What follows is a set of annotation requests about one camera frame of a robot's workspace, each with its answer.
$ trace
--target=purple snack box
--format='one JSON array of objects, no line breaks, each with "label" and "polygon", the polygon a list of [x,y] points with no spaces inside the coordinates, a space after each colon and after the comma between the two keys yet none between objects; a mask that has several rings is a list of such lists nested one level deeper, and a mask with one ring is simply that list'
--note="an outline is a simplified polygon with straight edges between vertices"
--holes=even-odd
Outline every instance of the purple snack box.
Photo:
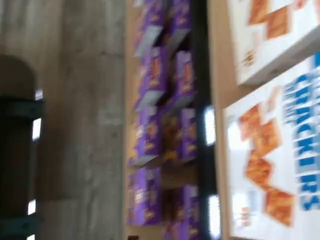
[{"label": "purple snack box", "polygon": [[139,99],[135,104],[138,112],[146,106],[155,105],[166,91],[166,52],[164,47],[153,47],[146,51],[141,61]]},{"label": "purple snack box", "polygon": [[169,30],[168,55],[171,56],[191,30],[190,0],[171,0],[172,19]]},{"label": "purple snack box", "polygon": [[161,223],[161,168],[141,168],[135,173],[134,224]]},{"label": "purple snack box", "polygon": [[174,93],[161,111],[163,117],[177,114],[194,99],[194,71],[191,52],[177,52],[175,56],[175,76]]},{"label": "purple snack box", "polygon": [[177,192],[177,220],[179,240],[199,240],[199,198],[195,185],[185,185]]},{"label": "purple snack box", "polygon": [[143,165],[160,155],[161,136],[159,126],[156,107],[147,106],[141,110],[136,131],[137,159],[135,165]]},{"label": "purple snack box", "polygon": [[184,108],[180,112],[180,131],[178,136],[178,157],[182,162],[188,162],[197,157],[196,114],[193,108]]},{"label": "purple snack box", "polygon": [[142,38],[136,44],[134,56],[141,57],[158,39],[164,28],[166,4],[164,0],[145,0],[146,14],[141,26]]},{"label": "purple snack box", "polygon": [[128,209],[127,209],[127,221],[128,225],[134,223],[134,205],[135,205],[135,175],[129,175],[128,179]]}]

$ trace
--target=product packaging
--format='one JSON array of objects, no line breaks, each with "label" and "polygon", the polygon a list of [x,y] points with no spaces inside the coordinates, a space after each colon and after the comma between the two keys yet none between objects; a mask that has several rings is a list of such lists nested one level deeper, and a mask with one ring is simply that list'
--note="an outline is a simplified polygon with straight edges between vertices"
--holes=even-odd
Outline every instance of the product packaging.
[{"label": "product packaging", "polygon": [[171,92],[171,96],[161,111],[163,117],[178,113],[182,108],[187,107],[195,96],[191,53],[189,51],[177,52],[173,66],[170,68],[168,91]]},{"label": "product packaging", "polygon": [[135,110],[155,105],[166,91],[167,56],[164,47],[153,47],[146,51],[140,67],[139,98]]},{"label": "product packaging", "polygon": [[320,1],[228,0],[239,84],[262,84],[320,50]]},{"label": "product packaging", "polygon": [[193,108],[171,116],[163,129],[164,162],[181,164],[197,157],[197,128]]},{"label": "product packaging", "polygon": [[319,59],[224,110],[232,237],[319,239]]},{"label": "product packaging", "polygon": [[170,28],[167,50],[171,56],[191,30],[190,0],[171,0],[168,15]]},{"label": "product packaging", "polygon": [[161,223],[161,169],[141,168],[135,173],[134,224],[136,226]]},{"label": "product packaging", "polygon": [[137,157],[132,160],[131,165],[143,165],[160,155],[159,123],[156,107],[147,106],[140,111],[136,129],[135,150]]},{"label": "product packaging", "polygon": [[135,41],[135,57],[142,57],[160,36],[164,28],[166,5],[164,0],[146,0],[139,17]]},{"label": "product packaging", "polygon": [[175,189],[175,220],[165,228],[164,238],[171,240],[199,240],[198,188],[185,185]]}]

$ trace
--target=stacked boxes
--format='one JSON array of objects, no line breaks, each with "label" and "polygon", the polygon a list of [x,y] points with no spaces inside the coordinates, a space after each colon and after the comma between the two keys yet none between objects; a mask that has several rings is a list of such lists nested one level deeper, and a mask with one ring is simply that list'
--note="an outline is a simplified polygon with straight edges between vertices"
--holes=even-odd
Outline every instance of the stacked boxes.
[{"label": "stacked boxes", "polygon": [[139,169],[134,175],[134,224],[137,226],[161,223],[161,169]]},{"label": "stacked boxes", "polygon": [[[187,41],[190,3],[144,0],[142,6],[134,52],[141,62],[133,84],[132,112],[137,117],[129,165],[142,166],[157,157],[164,159],[162,164],[183,164],[197,156],[194,71]],[[198,240],[197,187],[186,185],[169,191],[170,207],[164,207],[160,178],[160,168],[146,167],[129,177],[127,223],[150,226],[167,222],[166,238]]]},{"label": "stacked boxes", "polygon": [[140,67],[139,98],[135,110],[155,105],[166,91],[167,67],[164,47],[153,47],[146,51]]}]

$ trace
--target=store shelf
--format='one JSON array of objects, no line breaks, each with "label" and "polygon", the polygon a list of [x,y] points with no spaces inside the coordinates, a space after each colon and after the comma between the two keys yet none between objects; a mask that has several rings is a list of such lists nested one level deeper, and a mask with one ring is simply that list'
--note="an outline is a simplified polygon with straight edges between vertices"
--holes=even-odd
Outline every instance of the store shelf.
[{"label": "store shelf", "polygon": [[[210,74],[209,74],[209,54],[208,54],[208,27],[207,27],[207,3],[206,1],[191,1],[192,29],[189,33],[191,53],[194,59],[193,69],[195,77],[196,96],[194,107],[197,119],[197,145],[199,155],[196,160],[186,164],[167,166],[162,168],[162,187],[171,189],[181,187],[185,184],[198,184],[200,200],[201,233],[200,239],[211,239],[209,234],[209,196],[217,194],[216,173],[214,160],[214,144],[207,145],[205,131],[205,110],[212,106]],[[141,9],[133,7],[133,2],[127,0],[126,19],[126,125],[124,131],[125,139],[125,162],[124,171],[124,202],[123,202],[123,238],[128,236],[139,236],[141,239],[161,240],[163,239],[163,226],[134,226],[126,224],[126,209],[128,204],[128,176],[134,173],[138,167],[128,166],[130,156],[130,136],[133,134],[133,107],[137,99],[137,81],[135,75],[139,66],[139,58],[134,57],[133,39],[135,37],[135,20]],[[158,157],[145,166],[160,166],[161,157]]]}]

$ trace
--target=purple box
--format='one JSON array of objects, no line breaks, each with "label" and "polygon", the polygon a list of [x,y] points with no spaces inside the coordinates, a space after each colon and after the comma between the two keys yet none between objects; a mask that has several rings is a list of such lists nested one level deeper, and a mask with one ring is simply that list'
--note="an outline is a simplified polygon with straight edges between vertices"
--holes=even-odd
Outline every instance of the purple box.
[{"label": "purple box", "polygon": [[155,105],[166,91],[167,58],[164,47],[153,47],[146,51],[140,67],[139,98],[135,110]]},{"label": "purple box", "polygon": [[137,226],[161,223],[161,168],[141,168],[134,176],[134,224]]},{"label": "purple box", "polygon": [[143,56],[146,49],[149,49],[158,39],[164,28],[166,4],[164,0],[145,0],[145,14],[139,34],[142,36],[135,44],[135,57]]},{"label": "purple box", "polygon": [[191,30],[190,0],[171,0],[169,8],[171,24],[167,50],[171,56]]},{"label": "purple box", "polygon": [[185,163],[197,157],[197,127],[193,108],[184,108],[178,115],[171,116],[164,124],[164,163]]},{"label": "purple box", "polygon": [[179,240],[199,240],[198,187],[185,185],[177,190],[177,221]]},{"label": "purple box", "polygon": [[136,52],[140,48],[142,40],[145,35],[145,31],[146,31],[145,18],[147,14],[148,14],[148,9],[146,7],[143,7],[135,23],[135,36],[134,36],[135,53],[134,54],[136,54]]},{"label": "purple box", "polygon": [[185,108],[180,112],[180,131],[178,132],[178,157],[188,162],[197,157],[196,114],[193,108]]},{"label": "purple box", "polygon": [[155,106],[147,106],[139,113],[136,130],[136,153],[133,165],[143,165],[161,153],[159,117]]},{"label": "purple box", "polygon": [[161,110],[161,116],[174,115],[187,107],[195,97],[194,71],[189,51],[179,51],[175,56],[175,75],[173,77],[173,95]]},{"label": "purple box", "polygon": [[128,179],[128,208],[127,208],[127,221],[128,225],[134,223],[134,206],[135,206],[135,175],[129,175]]},{"label": "purple box", "polygon": [[199,240],[199,198],[198,188],[185,185],[175,191],[175,219],[168,222],[164,239]]}]

